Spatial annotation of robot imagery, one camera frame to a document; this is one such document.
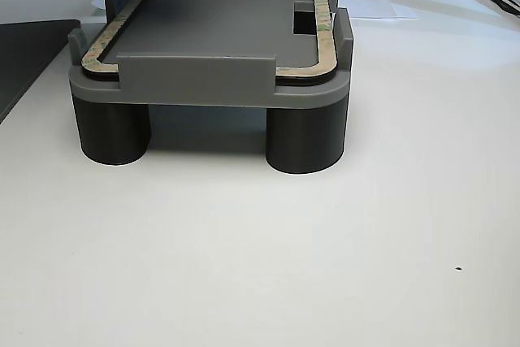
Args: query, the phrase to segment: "rounded rectangle frame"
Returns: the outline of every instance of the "rounded rectangle frame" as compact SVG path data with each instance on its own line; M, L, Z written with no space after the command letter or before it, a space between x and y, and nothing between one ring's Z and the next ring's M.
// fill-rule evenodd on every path
M102 57L103 51L111 46L111 42L117 40L118 35L124 30L125 24L144 1L130 0L90 46L81 60L81 66L89 76L103 80L117 80L119 78L117 64L103 63L99 59ZM322 79L336 69L336 48L328 0L314 0L314 15L316 19L318 62L310 67L277 67L277 79L301 81L305 84L315 78Z

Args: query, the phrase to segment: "black cylindrical leg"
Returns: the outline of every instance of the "black cylindrical leg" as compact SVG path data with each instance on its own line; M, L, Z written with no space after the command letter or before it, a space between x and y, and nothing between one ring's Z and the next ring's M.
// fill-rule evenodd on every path
M349 95L315 109L267 109L266 159L290 174L321 171L343 154Z
M120 165L138 160L151 137L147 105L83 101L72 95L81 149L92 160Z

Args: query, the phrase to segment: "dark gray tray surface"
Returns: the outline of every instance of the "dark gray tray surface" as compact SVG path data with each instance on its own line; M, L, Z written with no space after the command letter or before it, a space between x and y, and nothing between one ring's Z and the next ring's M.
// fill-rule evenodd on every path
M294 2L313 0L145 0L103 62L122 52L275 54L278 67L310 67L317 38L293 32Z
M0 123L78 26L78 20L0 24Z

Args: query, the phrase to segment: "white table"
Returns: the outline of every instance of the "white table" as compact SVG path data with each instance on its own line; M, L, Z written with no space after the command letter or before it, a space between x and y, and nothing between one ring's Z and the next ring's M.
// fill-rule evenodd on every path
M520 345L520 21L394 1L419 19L353 22L346 150L313 175L240 109L156 110L141 160L88 160L64 50L0 126L0 345Z

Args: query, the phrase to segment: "wooden frame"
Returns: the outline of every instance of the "wooden frame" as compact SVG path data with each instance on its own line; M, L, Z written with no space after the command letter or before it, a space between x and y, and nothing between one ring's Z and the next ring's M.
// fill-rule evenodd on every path
M106 26L99 38L90 46L81 65L93 76L117 76L117 64L105 64L99 61L105 48L117 37L118 32L127 23L132 13L144 0L130 0L124 9ZM337 65L336 48L332 34L332 18L328 0L314 0L316 19L316 38L318 42L318 62L311 67L277 67L277 77L298 80L325 76L334 71Z

